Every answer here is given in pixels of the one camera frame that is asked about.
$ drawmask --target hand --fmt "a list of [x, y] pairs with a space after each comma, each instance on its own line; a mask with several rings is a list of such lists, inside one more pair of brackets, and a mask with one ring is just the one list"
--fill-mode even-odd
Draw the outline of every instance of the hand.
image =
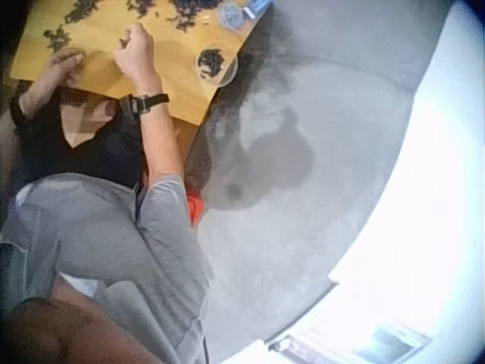
[[62, 83], [73, 86], [81, 77], [81, 62], [84, 51], [65, 48], [53, 55], [45, 64], [39, 77], [19, 98], [20, 110], [30, 118], [52, 97], [55, 89]]
[[153, 63], [153, 37], [142, 24], [128, 26], [125, 36], [118, 40], [114, 60], [138, 93], [158, 93], [161, 80]]

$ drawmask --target dark dried pieces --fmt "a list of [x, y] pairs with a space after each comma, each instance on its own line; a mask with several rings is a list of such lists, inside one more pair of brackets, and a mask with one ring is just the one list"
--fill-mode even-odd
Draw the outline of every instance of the dark dried pieces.
[[220, 49], [205, 49], [200, 52], [197, 65], [199, 67], [206, 66], [208, 70], [201, 70], [200, 76], [205, 79], [205, 75], [210, 78], [216, 77], [221, 72], [221, 66], [224, 63], [224, 58], [221, 55]]
[[167, 18], [169, 21], [176, 21], [178, 30], [187, 33], [187, 28], [194, 27], [197, 14], [203, 9], [214, 9], [222, 0], [168, 0], [177, 9], [177, 16]]
[[62, 24], [55, 31], [55, 33], [52, 32], [52, 30], [46, 30], [44, 32], [44, 37], [49, 39], [50, 42], [49, 45], [47, 45], [47, 48], [52, 48], [54, 52], [57, 52], [62, 47], [67, 46], [70, 42], [69, 33], [64, 32], [64, 29], [62, 29]]
[[154, 0], [127, 0], [128, 10], [138, 12], [138, 19], [147, 15], [153, 6], [155, 6]]
[[91, 15], [92, 11], [98, 10], [98, 2], [101, 0], [76, 0], [74, 9], [64, 17], [66, 24], [77, 23]]

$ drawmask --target gray shirt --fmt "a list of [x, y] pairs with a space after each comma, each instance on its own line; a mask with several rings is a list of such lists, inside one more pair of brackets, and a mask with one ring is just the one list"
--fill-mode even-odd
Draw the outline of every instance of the gray shirt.
[[203, 357], [212, 273], [178, 177], [141, 201], [107, 180], [44, 178], [12, 200], [0, 243], [3, 313], [47, 297], [57, 274], [94, 280], [94, 301], [167, 364]]

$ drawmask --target black cord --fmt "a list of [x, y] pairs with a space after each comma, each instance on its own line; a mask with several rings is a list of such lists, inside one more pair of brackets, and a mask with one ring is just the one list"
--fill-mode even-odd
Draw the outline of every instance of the black cord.
[[204, 345], [204, 354], [205, 354], [205, 364], [209, 364], [209, 352], [207, 350], [207, 342], [204, 340], [202, 341], [202, 344]]

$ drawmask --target wristwatch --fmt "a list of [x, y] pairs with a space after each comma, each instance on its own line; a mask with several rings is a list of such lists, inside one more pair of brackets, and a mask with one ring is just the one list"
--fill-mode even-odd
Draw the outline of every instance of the wristwatch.
[[140, 97], [131, 97], [131, 108], [135, 114], [141, 115], [150, 112], [152, 106], [169, 101], [166, 93], [159, 93], [154, 96], [143, 95]]

